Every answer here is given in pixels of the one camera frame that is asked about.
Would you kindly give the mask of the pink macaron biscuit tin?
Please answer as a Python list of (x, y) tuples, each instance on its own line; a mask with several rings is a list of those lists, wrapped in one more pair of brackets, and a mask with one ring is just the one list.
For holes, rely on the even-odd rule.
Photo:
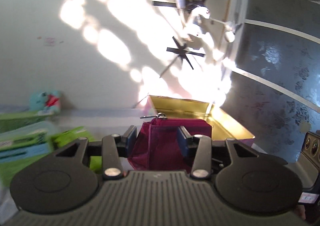
[(168, 118), (203, 119), (212, 127), (215, 141), (235, 138), (252, 146), (255, 136), (236, 119), (212, 103), (149, 95), (143, 100), (144, 114), (164, 113)]

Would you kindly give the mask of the striped blue bed sheet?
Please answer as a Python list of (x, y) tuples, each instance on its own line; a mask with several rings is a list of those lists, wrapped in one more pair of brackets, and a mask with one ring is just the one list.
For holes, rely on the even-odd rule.
[[(61, 132), (84, 126), (96, 140), (109, 134), (123, 134), (130, 125), (139, 131), (143, 123), (140, 117), (143, 110), (135, 109), (103, 109), (103, 110), (63, 110), (53, 119), (53, 123)], [(1, 182), (1, 225), (17, 212), (16, 205), (10, 195), (9, 188)]]

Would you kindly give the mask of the maroon zipper pouch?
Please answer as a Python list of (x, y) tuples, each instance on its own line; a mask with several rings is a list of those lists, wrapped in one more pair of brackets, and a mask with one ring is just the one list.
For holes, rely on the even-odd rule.
[(181, 154), (177, 131), (184, 126), (193, 136), (212, 136), (212, 127), (202, 119), (153, 118), (144, 122), (136, 143), (128, 157), (135, 170), (149, 171), (191, 171), (192, 161), (186, 161)]

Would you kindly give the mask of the upper black tape cross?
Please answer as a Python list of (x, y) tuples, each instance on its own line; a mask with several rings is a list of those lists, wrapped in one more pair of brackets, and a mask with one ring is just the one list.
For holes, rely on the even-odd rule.
[(175, 0), (175, 2), (152, 1), (153, 6), (170, 7), (182, 9), (183, 12), (191, 13), (191, 11), (199, 6), (205, 7), (206, 0)]

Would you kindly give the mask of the green toothpaste box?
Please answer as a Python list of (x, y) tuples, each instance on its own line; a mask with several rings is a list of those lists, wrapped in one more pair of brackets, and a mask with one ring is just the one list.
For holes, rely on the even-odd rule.
[(50, 120), (57, 116), (54, 112), (17, 112), (1, 114), (1, 133), (16, 130), (21, 127)]

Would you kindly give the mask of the teal plush bear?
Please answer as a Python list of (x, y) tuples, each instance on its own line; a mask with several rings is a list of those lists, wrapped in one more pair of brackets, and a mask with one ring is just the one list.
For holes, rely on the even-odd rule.
[(39, 115), (54, 115), (61, 112), (61, 93), (55, 91), (43, 91), (35, 93), (29, 98), (29, 110)]

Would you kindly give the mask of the white power strip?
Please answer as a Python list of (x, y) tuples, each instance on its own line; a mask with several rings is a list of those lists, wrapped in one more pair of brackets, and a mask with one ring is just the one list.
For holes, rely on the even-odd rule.
[(207, 31), (204, 31), (203, 21), (210, 21), (213, 23), (220, 23), (224, 26), (224, 38), (228, 43), (235, 41), (235, 34), (243, 26), (243, 23), (236, 23), (236, 21), (221, 21), (211, 16), (210, 10), (205, 7), (197, 7), (191, 11), (191, 13), (183, 12), (182, 9), (178, 9), (179, 15), (182, 17), (183, 29), (180, 36), (191, 41), (191, 36), (202, 37)]

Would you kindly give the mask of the teal pencil case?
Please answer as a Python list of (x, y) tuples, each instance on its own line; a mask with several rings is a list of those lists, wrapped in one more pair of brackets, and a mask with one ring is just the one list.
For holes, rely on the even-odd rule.
[(1, 163), (41, 157), (53, 150), (50, 137), (59, 129), (49, 121), (41, 121), (1, 134)]

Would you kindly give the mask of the black tape cross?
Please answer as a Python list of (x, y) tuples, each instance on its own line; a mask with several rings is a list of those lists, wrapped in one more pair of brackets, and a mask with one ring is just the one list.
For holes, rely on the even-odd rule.
[(194, 67), (192, 66), (189, 58), (187, 55), (193, 55), (193, 56), (199, 56), (204, 57), (206, 54), (201, 52), (194, 52), (187, 49), (187, 44), (184, 43), (183, 45), (180, 44), (180, 42), (173, 36), (172, 37), (174, 43), (176, 44), (176, 48), (167, 47), (168, 52), (173, 52), (177, 55), (177, 57), (183, 62), (183, 60), (186, 60), (187, 63), (190, 65), (191, 69), (194, 70)]
[(182, 9), (183, 12), (191, 13), (191, 11), (199, 6), (205, 7), (206, 0), (175, 0), (175, 2), (152, 1), (153, 6), (170, 7)]

